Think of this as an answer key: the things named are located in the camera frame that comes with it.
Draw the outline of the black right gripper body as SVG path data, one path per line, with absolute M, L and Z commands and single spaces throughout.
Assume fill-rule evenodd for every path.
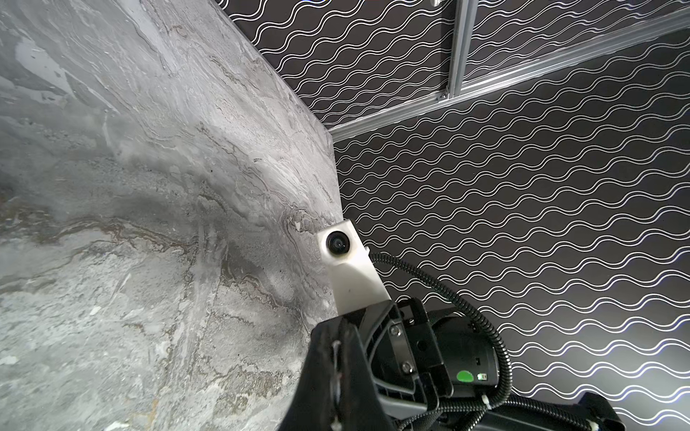
M 418 299 L 385 301 L 355 312 L 355 324 L 388 415 L 422 414 L 498 386 L 488 336 L 452 308 L 428 312 Z

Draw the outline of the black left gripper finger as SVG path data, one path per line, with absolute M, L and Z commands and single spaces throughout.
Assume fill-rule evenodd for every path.
M 280 430 L 393 430 L 357 327 L 342 317 L 318 324 Z

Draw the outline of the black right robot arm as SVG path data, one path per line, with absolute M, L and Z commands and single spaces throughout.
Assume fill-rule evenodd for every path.
M 623 430 L 610 402 L 585 393 L 573 404 L 517 393 L 482 413 L 500 382 L 499 355 L 480 326 L 453 308 L 428 312 L 417 299 L 375 303 L 346 316 L 359 330 L 381 407 L 400 430 Z

